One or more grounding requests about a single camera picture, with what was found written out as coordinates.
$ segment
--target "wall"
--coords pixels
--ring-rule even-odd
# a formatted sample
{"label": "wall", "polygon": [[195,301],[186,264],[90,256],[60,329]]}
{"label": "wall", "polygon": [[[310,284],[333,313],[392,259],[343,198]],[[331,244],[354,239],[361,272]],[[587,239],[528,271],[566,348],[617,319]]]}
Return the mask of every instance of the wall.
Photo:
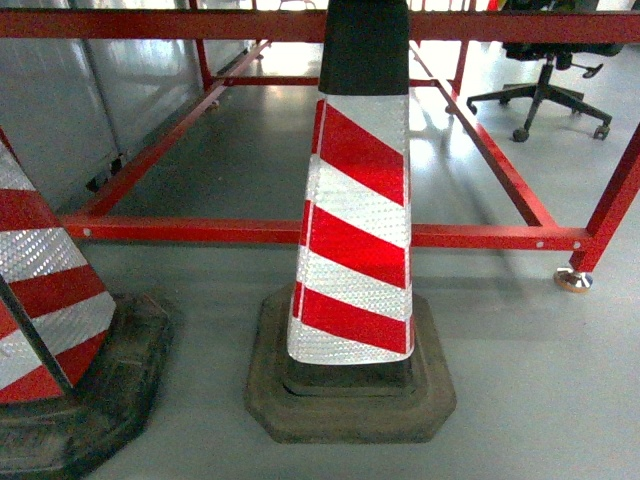
{"label": "wall", "polygon": [[[250,0],[204,0],[209,8]],[[188,0],[0,0],[11,8],[186,8]],[[246,42],[207,42],[215,73]],[[200,95],[193,41],[0,39],[0,125],[54,209],[133,158]]]}
{"label": "wall", "polygon": [[[66,0],[7,7],[67,8]],[[82,42],[0,40],[0,125],[27,175],[54,208],[116,156]]]}

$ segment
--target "black cone top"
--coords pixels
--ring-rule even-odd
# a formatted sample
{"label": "black cone top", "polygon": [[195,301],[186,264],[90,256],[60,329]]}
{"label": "black cone top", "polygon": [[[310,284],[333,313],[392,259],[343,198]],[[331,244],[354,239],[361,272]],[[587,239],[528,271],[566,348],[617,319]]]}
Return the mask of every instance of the black cone top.
{"label": "black cone top", "polygon": [[330,0],[320,91],[330,95],[409,92],[405,0]]}

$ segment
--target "black rubber base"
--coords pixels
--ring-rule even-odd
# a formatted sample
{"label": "black rubber base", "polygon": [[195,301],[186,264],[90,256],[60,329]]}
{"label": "black rubber base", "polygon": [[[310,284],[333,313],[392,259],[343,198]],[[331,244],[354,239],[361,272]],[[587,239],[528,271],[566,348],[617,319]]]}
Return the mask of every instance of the black rubber base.
{"label": "black rubber base", "polygon": [[142,431],[171,324],[146,297],[116,301],[107,339],[75,398],[0,406],[1,479],[77,479]]}
{"label": "black rubber base", "polygon": [[404,362],[308,365],[287,354],[292,287],[262,304],[245,406],[277,442],[419,443],[456,405],[429,305],[413,299],[416,347]]}

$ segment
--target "red stripe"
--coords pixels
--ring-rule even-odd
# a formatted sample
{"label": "red stripe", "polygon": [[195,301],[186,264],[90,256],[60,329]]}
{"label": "red stripe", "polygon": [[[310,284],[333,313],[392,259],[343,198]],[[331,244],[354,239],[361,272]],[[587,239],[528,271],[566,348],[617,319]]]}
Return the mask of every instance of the red stripe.
{"label": "red stripe", "polygon": [[0,190],[0,231],[59,226],[58,219],[38,192]]}
{"label": "red stripe", "polygon": [[87,368],[89,368],[93,358],[98,353],[98,350],[100,350],[102,342],[106,336],[107,332],[104,331],[95,337],[56,355],[56,360],[58,360],[60,367],[67,375],[67,378],[72,385],[78,383],[84,372],[87,371]]}
{"label": "red stripe", "polygon": [[307,237],[309,236],[309,214],[311,213],[311,201],[304,201],[304,212],[302,214],[302,228],[300,229],[300,245],[305,246],[307,244]]}
{"label": "red stripe", "polygon": [[0,389],[0,404],[31,402],[62,396],[62,390],[49,372],[40,366],[11,385]]}
{"label": "red stripe", "polygon": [[305,288],[302,323],[337,337],[407,352],[407,325]]}
{"label": "red stripe", "polygon": [[293,316],[296,318],[300,318],[300,299],[302,298],[302,284],[300,282],[296,282],[296,288],[293,291]]}
{"label": "red stripe", "polygon": [[324,111],[324,100],[318,100],[316,104],[316,120],[313,124],[313,140],[311,143],[311,153],[318,153],[318,141],[320,140],[320,129],[322,128],[322,113]]}
{"label": "red stripe", "polygon": [[407,288],[403,248],[343,222],[317,205],[313,209],[309,248],[364,275]]}
{"label": "red stripe", "polygon": [[404,205],[404,158],[327,105],[320,157],[345,175]]}
{"label": "red stripe", "polygon": [[0,340],[7,335],[11,335],[18,329],[18,324],[7,309],[5,304],[0,300]]}
{"label": "red stripe", "polygon": [[89,265],[9,284],[30,317],[70,307],[105,291]]}

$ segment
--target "white reflective stripe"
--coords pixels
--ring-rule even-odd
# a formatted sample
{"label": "white reflective stripe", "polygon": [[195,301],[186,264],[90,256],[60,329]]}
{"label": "white reflective stripe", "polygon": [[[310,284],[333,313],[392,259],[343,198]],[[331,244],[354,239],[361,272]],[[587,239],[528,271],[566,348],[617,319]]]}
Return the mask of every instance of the white reflective stripe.
{"label": "white reflective stripe", "polygon": [[62,228],[0,232],[0,274],[9,283],[86,264]]}
{"label": "white reflective stripe", "polygon": [[309,179],[307,199],[317,207],[386,242],[409,248],[409,209],[365,187],[317,155],[311,157]]}
{"label": "white reflective stripe", "polygon": [[53,354],[58,355],[104,332],[116,304],[107,292],[57,312],[33,319],[33,325]]}
{"label": "white reflective stripe", "polygon": [[398,362],[411,356],[396,353],[365,343],[336,337],[303,324],[291,317],[287,335],[289,355],[299,362],[321,365],[363,365],[368,363]]}
{"label": "white reflective stripe", "polygon": [[409,95],[327,95],[326,100],[329,105],[378,140],[405,157],[408,156]]}
{"label": "white reflective stripe", "polygon": [[42,365],[20,330],[0,339],[0,389],[8,387]]}
{"label": "white reflective stripe", "polygon": [[0,190],[35,190],[2,142],[0,142]]}
{"label": "white reflective stripe", "polygon": [[363,275],[300,247],[297,279],[305,287],[400,322],[411,318],[411,285],[402,289]]}

